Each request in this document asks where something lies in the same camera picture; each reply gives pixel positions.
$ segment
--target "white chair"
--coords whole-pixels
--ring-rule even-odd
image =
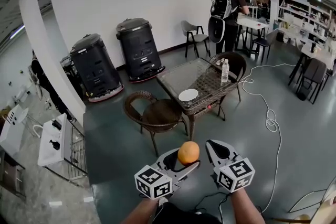
[[[210,43],[209,43],[209,50],[206,45],[206,41],[209,40],[209,37],[204,34],[203,27],[200,25],[192,25],[188,23],[186,20],[183,20],[181,22],[182,31],[183,34],[187,37],[186,45],[185,45],[185,57],[187,57],[188,54],[188,45],[194,44],[194,50],[196,51],[197,57],[199,57],[198,50],[197,50],[197,43],[198,42],[204,42],[206,52],[208,53],[209,57],[210,54]]]

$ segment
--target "black shirt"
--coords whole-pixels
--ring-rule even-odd
[[[237,19],[239,14],[239,7],[247,6],[245,0],[231,0],[232,9],[237,9],[225,19],[225,23],[228,25],[238,26]]]

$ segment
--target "cylindrical robot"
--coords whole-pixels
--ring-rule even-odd
[[[126,19],[117,25],[117,38],[130,82],[154,78],[165,68],[161,65],[151,28],[143,18]]]
[[[110,98],[124,88],[100,35],[92,34],[83,37],[72,47],[70,56],[83,81],[90,102]]]

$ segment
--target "glass tabletop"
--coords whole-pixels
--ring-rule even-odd
[[[229,77],[228,82],[221,83],[221,71],[202,58],[166,70],[157,75],[157,78],[166,91],[185,109],[196,106],[235,82],[234,78]],[[181,101],[180,93],[188,89],[197,90],[198,96],[190,101]]]

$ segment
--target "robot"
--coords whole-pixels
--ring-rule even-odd
[[[146,165],[137,172],[134,176],[137,190],[152,200],[174,194],[180,188],[178,183],[187,179],[188,174],[200,164],[200,161],[195,161],[175,170],[179,149],[162,154],[152,166]]]

